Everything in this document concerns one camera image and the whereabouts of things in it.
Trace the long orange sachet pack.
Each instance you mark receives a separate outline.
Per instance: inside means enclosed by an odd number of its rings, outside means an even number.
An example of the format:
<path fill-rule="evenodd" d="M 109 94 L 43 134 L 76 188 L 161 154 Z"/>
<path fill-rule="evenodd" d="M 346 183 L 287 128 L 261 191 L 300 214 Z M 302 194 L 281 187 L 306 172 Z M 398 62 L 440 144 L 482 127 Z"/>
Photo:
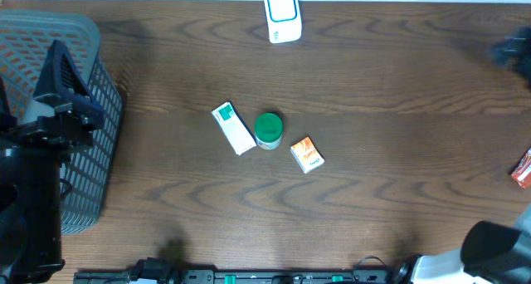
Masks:
<path fill-rule="evenodd" d="M 520 188 L 527 189 L 531 184 L 531 149 L 528 149 L 523 158 L 515 166 L 510 174 L 510 177 L 515 181 Z"/>

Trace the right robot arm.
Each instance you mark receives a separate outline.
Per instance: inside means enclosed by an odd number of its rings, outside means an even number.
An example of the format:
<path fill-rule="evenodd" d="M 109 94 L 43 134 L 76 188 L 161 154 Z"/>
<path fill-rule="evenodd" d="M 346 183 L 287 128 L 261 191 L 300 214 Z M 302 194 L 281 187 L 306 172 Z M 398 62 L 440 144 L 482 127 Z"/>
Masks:
<path fill-rule="evenodd" d="M 494 44 L 493 61 L 511 69 L 530 88 L 530 27 Z M 530 147 L 510 174 L 530 191 Z M 461 247 L 438 255 L 416 256 L 391 274 L 387 283 L 516 283 L 530 284 L 530 204 L 513 227 L 480 221 Z"/>

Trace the white green Panadol box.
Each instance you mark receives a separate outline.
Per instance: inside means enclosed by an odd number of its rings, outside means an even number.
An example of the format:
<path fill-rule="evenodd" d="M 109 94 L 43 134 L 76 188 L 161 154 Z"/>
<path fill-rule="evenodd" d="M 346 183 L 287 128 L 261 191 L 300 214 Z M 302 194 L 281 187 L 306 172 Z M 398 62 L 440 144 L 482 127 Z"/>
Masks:
<path fill-rule="evenodd" d="M 242 122 L 230 101 L 219 105 L 211 114 L 237 155 L 242 155 L 256 147 L 251 132 Z"/>

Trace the small orange box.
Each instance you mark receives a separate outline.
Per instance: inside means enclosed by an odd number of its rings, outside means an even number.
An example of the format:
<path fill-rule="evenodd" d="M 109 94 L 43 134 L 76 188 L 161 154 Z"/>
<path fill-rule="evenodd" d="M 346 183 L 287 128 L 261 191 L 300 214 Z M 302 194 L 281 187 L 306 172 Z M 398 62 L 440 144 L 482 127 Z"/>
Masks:
<path fill-rule="evenodd" d="M 290 152 L 305 174 L 324 164 L 324 157 L 309 136 L 293 144 L 290 147 Z"/>

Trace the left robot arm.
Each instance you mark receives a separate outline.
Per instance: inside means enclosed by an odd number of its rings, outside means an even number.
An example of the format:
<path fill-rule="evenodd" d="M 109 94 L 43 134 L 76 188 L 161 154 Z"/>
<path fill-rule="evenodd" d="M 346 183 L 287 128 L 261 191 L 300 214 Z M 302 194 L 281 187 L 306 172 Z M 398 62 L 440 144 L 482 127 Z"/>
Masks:
<path fill-rule="evenodd" d="M 1 281 L 43 283 L 60 271 L 61 202 L 72 191 L 60 168 L 93 145 L 105 111 L 82 80 L 67 46 L 48 48 L 33 93 L 52 116 L 20 125 L 1 100 Z"/>

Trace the green lid jar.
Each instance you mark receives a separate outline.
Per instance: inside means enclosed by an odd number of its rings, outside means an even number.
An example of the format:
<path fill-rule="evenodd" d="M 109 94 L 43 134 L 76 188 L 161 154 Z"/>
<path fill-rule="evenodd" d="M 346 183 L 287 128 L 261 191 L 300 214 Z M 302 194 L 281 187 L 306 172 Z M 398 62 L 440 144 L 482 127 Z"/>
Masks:
<path fill-rule="evenodd" d="M 284 124 L 278 115 L 274 113 L 259 115 L 254 129 L 257 145 L 266 150 L 276 149 L 282 141 L 283 130 Z"/>

